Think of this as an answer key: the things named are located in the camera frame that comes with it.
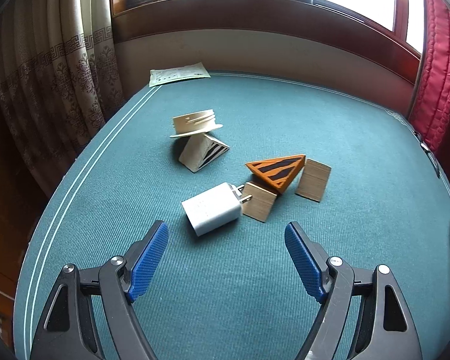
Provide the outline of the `tan wooden wedge block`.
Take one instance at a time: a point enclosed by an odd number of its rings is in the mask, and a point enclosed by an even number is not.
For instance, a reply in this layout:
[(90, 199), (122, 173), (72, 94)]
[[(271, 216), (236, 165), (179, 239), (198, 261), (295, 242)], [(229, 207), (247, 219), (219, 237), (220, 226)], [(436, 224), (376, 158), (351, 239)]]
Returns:
[(308, 158), (305, 161), (295, 194), (320, 203), (332, 168)]

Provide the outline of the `small tan wooden block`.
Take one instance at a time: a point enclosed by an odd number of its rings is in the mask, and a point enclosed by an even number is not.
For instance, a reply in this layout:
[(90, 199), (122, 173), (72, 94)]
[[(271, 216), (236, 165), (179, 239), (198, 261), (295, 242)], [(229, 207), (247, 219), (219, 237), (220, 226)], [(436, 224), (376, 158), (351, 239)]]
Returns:
[(251, 182), (244, 184), (241, 193), (243, 214), (265, 223), (275, 204), (277, 194)]

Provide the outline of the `white usb wall charger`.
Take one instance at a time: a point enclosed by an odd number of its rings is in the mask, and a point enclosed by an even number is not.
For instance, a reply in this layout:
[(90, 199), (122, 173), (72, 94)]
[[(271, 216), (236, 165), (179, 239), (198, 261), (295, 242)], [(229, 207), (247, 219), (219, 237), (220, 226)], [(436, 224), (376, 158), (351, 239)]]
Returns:
[(243, 204), (252, 198), (251, 194), (241, 192), (243, 187), (224, 182), (181, 202), (197, 236), (210, 233), (241, 217)]

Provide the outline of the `orange striped wedge block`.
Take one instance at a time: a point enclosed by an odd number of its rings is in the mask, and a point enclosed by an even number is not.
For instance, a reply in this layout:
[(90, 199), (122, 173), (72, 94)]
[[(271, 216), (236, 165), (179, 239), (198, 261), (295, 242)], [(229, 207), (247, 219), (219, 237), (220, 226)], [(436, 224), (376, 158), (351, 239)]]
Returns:
[(268, 158), (245, 164), (258, 180), (278, 194), (286, 191), (304, 165), (304, 154)]

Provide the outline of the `black metal table clip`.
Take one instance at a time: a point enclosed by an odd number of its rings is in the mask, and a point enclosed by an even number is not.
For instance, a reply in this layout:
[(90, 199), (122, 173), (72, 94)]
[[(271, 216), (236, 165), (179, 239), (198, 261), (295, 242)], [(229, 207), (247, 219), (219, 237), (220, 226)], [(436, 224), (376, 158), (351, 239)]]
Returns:
[(441, 177), (440, 164), (439, 164), (435, 154), (429, 149), (428, 145), (426, 144), (426, 142), (424, 141), (424, 139), (422, 138), (422, 136), (419, 132), (414, 131), (414, 135), (415, 135), (416, 139), (418, 140), (418, 143), (419, 143), (422, 151), (427, 155), (428, 160), (433, 165), (433, 169), (436, 174), (436, 177), (440, 178)]

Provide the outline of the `white striped wedge block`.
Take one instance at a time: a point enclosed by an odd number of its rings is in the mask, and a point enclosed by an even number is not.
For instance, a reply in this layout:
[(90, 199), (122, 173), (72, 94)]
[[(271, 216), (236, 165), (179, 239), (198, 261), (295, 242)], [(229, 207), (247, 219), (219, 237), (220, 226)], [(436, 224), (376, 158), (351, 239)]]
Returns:
[(178, 160), (193, 173), (200, 171), (230, 147), (217, 138), (206, 133), (191, 136)]

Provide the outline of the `beige threaded plastic cap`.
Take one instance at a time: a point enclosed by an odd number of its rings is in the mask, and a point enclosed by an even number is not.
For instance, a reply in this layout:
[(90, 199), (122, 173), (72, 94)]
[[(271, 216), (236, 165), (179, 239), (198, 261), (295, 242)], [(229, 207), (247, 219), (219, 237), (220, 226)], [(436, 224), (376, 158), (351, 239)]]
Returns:
[(170, 138), (189, 137), (223, 127), (216, 122), (215, 112), (212, 109), (176, 116), (172, 121), (175, 133), (170, 135)]

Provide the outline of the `patterned beige curtain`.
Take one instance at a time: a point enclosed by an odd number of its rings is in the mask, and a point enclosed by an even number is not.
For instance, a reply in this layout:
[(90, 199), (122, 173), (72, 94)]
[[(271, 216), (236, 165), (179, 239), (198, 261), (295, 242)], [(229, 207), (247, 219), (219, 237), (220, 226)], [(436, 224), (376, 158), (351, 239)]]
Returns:
[(9, 0), (0, 14), (0, 108), (51, 195), (125, 98), (110, 0)]

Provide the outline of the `red quilted cushion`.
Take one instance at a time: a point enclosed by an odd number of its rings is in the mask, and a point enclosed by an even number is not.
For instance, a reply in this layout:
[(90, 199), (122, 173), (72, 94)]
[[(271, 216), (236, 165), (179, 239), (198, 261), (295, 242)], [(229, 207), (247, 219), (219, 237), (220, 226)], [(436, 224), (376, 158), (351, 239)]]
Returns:
[(450, 9), (424, 0), (424, 52), (409, 121), (433, 153), (450, 124)]

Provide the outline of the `printed paper sheet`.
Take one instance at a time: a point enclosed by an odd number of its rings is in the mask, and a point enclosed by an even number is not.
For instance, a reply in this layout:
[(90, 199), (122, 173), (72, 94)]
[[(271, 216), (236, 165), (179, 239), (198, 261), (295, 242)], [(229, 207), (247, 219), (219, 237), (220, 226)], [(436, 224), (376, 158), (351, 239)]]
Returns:
[(148, 86), (161, 86), (182, 80), (209, 78), (210, 74), (202, 63), (168, 69), (152, 69)]

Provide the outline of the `dark wooden window frame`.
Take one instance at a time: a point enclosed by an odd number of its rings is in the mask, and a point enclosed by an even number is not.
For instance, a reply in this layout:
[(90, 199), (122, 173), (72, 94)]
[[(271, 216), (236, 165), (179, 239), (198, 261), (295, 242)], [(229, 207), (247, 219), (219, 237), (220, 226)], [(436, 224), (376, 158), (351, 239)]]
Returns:
[(407, 44), (409, 0), (393, 0), (387, 29), (328, 0), (109, 0), (114, 38), (205, 29), (277, 33), (336, 47), (413, 84), (420, 53)]

